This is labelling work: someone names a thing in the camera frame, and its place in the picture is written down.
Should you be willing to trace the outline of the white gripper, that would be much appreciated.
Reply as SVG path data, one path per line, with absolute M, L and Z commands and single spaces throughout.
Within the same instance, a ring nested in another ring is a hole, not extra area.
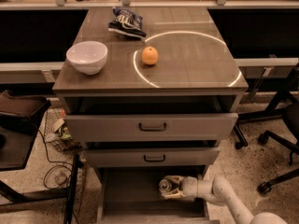
M 173 190 L 170 192 L 162 193 L 165 200 L 177 200 L 181 198 L 195 199 L 197 197 L 198 179 L 192 176 L 182 175 L 167 175 L 164 179 L 168 179 L 172 185 L 180 185 L 180 190 Z

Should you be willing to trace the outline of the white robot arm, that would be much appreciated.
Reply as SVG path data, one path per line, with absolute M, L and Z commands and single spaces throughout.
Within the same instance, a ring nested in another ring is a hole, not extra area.
M 221 176 L 210 181 L 192 176 L 167 175 L 160 181 L 159 191 L 166 200 L 201 198 L 214 205 L 225 205 L 235 224 L 287 224 L 273 213 L 253 215 L 235 194 L 228 180 Z

